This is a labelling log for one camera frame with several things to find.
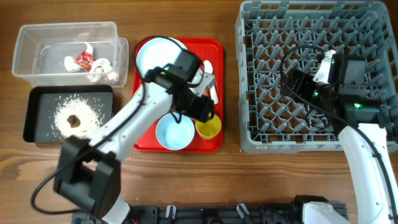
plastic dish rack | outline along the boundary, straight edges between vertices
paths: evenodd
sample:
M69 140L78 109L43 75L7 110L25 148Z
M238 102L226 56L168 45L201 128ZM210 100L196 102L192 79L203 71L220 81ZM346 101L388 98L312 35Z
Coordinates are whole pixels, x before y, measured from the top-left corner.
M377 1L245 1L235 23L239 126L246 152L342 150L323 114L279 93L280 60L309 44L366 59L364 98L380 99L390 152L398 149L397 48ZM296 51L284 70L315 74L315 51Z

light blue bowl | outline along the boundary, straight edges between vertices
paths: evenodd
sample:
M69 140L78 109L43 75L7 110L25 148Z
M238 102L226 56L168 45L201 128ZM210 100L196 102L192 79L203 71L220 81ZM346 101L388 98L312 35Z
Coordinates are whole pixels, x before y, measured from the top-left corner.
M182 116L181 123L177 124L171 114L165 115L156 126L158 142L169 150L181 150L187 147L195 135L193 122L187 116Z

black tray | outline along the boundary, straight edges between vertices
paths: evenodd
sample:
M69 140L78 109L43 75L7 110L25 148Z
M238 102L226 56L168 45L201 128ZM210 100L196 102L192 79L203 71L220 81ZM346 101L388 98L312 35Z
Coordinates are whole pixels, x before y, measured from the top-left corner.
M98 113L101 117L103 116L102 124L112 118L113 90L108 85L39 86L30 91L25 119L24 140L26 142L54 143L63 139L53 124L53 116L58 104L64 100L64 96L74 94L86 99L94 110L98 106L94 99L100 99L101 105L103 105Z

wood grain surface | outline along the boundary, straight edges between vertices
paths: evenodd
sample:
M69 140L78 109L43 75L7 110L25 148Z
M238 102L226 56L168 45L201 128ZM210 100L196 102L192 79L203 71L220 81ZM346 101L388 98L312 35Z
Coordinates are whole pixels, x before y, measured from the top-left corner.
M397 35L398 3L385 1ZM346 203L357 222L356 199L343 152L247 154L240 150L238 66L234 22L241 1L6 1L0 3L0 223L70 223L70 215L41 215L29 205L34 188L56 167L54 145L23 141L28 95L32 87L11 73L18 30L25 24L114 21L120 37L147 35L210 37L225 49L224 143L214 154L131 151L123 165L122 195L131 205L236 205L289 202L297 194L322 195ZM115 89L116 109L131 97L131 69L124 88ZM398 170L398 153L391 154ZM53 210L73 205L52 192L38 204Z

green light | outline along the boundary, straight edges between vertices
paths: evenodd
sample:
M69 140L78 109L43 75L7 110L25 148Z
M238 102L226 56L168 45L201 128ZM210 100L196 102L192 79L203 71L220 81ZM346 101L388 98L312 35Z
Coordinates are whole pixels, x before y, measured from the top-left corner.
M355 107L356 109L358 109L358 108L362 107L362 104L354 103L354 107Z

